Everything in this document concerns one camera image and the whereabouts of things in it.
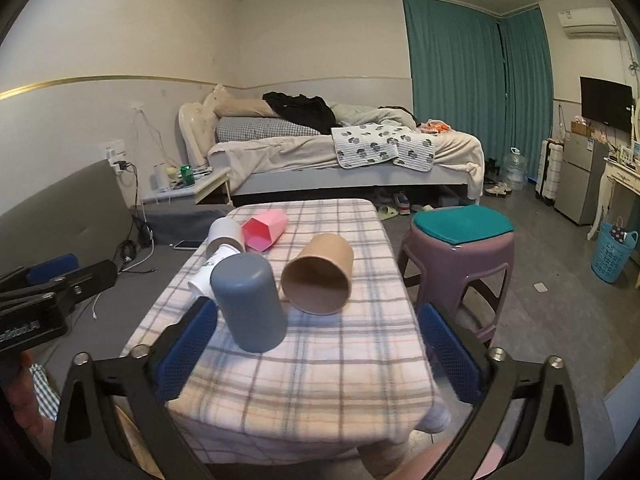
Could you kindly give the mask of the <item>checked grey pillow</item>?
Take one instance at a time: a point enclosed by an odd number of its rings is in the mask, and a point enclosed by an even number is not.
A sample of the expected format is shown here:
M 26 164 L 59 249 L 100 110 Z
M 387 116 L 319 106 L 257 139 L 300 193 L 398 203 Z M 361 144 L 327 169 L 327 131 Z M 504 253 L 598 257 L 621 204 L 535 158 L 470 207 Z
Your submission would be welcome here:
M 277 136 L 320 136 L 320 132 L 282 118 L 224 117 L 216 127 L 218 142 L 244 142 Z

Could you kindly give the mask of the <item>bed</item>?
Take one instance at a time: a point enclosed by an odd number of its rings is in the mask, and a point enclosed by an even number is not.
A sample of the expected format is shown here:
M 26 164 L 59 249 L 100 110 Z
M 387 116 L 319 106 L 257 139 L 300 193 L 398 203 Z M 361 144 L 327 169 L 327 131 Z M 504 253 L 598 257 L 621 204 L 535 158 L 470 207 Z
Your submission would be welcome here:
M 483 194 L 480 140 L 401 106 L 236 98 L 218 84 L 180 106 L 178 126 L 190 162 L 222 171 L 236 195 L 456 184 L 472 202 Z

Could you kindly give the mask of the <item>white dressing table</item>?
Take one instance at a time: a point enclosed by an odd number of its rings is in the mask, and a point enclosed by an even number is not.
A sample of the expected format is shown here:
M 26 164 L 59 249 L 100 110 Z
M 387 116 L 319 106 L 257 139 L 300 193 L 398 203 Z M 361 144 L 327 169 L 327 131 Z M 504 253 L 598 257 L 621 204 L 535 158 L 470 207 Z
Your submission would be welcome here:
M 603 222 L 609 222 L 622 218 L 628 222 L 631 218 L 632 203 L 616 204 L 620 196 L 634 196 L 639 198 L 639 164 L 628 166 L 620 162 L 620 151 L 629 148 L 632 150 L 637 141 L 637 117 L 638 112 L 632 113 L 631 140 L 627 144 L 620 144 L 618 148 L 610 148 L 608 156 L 604 159 L 604 170 L 600 177 L 596 218 L 594 218 L 587 240 L 595 240 L 598 237 Z

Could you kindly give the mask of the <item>grey plastic cup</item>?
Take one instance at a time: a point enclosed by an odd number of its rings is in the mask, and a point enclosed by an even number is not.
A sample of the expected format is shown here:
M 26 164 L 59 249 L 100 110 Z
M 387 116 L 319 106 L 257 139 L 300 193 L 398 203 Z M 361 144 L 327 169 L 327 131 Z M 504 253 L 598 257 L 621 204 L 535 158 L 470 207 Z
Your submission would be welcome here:
M 255 254 L 225 258 L 209 281 L 228 330 L 242 350 L 265 353 L 282 342 L 288 316 L 266 258 Z

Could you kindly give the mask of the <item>air conditioner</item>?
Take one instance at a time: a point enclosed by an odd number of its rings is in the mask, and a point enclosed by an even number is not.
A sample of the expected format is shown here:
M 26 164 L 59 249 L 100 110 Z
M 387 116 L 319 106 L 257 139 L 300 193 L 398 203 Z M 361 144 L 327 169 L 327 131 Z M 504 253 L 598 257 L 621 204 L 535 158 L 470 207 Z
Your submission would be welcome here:
M 558 13 L 560 25 L 570 37 L 620 38 L 623 29 L 609 6 L 564 10 Z

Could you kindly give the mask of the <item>plaid blanket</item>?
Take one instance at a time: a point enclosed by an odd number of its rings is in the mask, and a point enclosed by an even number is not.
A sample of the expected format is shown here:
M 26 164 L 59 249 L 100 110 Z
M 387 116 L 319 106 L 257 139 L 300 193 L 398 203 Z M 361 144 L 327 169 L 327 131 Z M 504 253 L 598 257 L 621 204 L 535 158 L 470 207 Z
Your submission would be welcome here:
M 361 198 L 283 210 L 288 226 L 266 252 L 273 271 L 315 235 L 341 235 L 354 251 L 348 303 L 326 316 L 288 308 L 288 333 L 263 354 L 219 325 L 170 414 L 209 464 L 296 464 L 356 448 L 398 462 L 414 430 L 438 434 L 450 413 L 382 223 Z

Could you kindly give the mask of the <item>white suitcase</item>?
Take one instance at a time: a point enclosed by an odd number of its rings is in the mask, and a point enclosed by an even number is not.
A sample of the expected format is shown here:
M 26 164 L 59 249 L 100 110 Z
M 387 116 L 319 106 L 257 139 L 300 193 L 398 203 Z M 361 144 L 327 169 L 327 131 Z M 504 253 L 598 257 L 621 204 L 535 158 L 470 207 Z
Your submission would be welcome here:
M 547 206 L 553 206 L 558 194 L 564 145 L 553 139 L 543 140 L 541 143 L 538 174 L 535 188 L 537 200 Z

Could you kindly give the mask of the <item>pink faceted cup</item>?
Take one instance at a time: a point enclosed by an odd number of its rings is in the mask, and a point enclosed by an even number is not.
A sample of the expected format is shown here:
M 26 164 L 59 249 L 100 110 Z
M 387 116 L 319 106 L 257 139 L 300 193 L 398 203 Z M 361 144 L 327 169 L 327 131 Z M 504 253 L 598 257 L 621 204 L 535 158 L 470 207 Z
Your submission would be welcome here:
M 242 224 L 245 246 L 264 252 L 284 233 L 288 216 L 281 209 L 269 209 L 254 214 Z

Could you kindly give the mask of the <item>patterned white mat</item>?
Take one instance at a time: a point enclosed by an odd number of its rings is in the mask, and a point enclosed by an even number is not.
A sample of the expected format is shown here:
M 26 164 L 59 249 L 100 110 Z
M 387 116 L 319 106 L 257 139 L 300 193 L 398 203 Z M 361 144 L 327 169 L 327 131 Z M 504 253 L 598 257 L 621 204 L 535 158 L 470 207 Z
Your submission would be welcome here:
M 430 172 L 435 137 L 407 127 L 367 124 L 332 129 L 337 162 L 343 169 L 391 164 Z

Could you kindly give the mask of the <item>brown paper cup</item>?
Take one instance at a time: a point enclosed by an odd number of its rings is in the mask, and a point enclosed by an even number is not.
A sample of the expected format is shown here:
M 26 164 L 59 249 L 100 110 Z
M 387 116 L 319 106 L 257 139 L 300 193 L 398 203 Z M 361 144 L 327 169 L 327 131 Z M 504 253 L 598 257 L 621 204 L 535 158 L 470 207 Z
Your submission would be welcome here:
M 337 234 L 316 235 L 283 269 L 281 288 L 297 310 L 313 315 L 340 312 L 352 293 L 354 250 Z

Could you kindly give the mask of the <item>black television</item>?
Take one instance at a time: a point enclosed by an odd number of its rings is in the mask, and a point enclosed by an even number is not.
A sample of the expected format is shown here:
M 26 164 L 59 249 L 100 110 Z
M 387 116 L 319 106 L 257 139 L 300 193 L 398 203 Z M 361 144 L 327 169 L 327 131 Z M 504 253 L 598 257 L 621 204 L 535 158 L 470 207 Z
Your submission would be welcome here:
M 631 133 L 631 86 L 597 78 L 580 78 L 582 117 Z

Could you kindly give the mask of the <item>teal stool cushion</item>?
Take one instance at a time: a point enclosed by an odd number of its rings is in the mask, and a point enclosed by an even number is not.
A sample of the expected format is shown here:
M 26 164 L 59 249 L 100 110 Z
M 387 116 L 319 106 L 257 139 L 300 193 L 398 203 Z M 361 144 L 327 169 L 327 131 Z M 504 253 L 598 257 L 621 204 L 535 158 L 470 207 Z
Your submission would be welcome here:
M 449 245 L 489 240 L 514 230 L 503 214 L 480 205 L 421 211 L 413 223 L 422 233 Z

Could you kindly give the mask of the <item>white nightstand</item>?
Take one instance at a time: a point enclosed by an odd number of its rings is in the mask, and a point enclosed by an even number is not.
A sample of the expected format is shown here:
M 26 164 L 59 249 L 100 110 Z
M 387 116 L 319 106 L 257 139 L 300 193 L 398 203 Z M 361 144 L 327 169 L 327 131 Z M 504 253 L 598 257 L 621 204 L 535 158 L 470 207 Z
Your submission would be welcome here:
M 190 200 L 194 204 L 231 205 L 232 198 L 229 185 L 230 170 L 214 169 L 210 174 L 195 180 L 194 185 L 175 185 L 168 190 L 154 191 L 142 198 L 142 203 L 173 202 L 174 200 Z

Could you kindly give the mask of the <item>green can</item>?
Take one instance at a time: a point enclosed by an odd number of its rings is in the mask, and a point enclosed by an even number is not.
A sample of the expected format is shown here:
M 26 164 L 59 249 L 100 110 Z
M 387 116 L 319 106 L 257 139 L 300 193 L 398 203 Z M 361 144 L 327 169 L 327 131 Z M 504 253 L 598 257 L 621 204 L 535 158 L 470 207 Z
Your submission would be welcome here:
M 193 169 L 190 165 L 183 165 L 180 167 L 180 178 L 181 178 L 181 182 L 185 186 L 194 185 L 195 177 L 194 177 Z

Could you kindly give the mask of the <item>blue laundry basket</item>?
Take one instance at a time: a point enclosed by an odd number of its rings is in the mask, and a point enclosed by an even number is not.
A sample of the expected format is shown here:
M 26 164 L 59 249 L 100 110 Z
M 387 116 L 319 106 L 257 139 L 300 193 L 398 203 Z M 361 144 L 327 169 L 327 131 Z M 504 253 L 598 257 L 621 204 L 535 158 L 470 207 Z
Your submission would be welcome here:
M 602 222 L 591 260 L 591 270 L 600 280 L 614 284 L 636 249 L 638 240 L 637 231 L 627 231 L 616 223 Z

